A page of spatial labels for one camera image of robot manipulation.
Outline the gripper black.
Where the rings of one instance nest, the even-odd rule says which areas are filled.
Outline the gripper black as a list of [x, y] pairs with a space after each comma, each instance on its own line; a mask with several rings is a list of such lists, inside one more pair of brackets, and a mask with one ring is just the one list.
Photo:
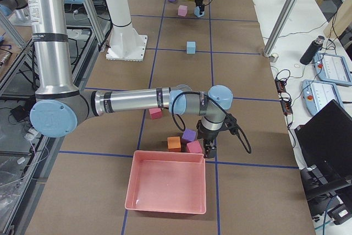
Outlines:
[[204, 5], [204, 0], [195, 0], [195, 15], [204, 15], [204, 9], [205, 9], [205, 5]]
[[204, 158], [212, 159], [217, 155], [217, 146], [215, 144], [215, 140], [218, 134], [222, 131], [228, 130], [224, 123], [217, 130], [209, 130], [207, 129], [201, 121], [197, 122], [197, 139], [203, 140], [203, 148], [204, 148]]

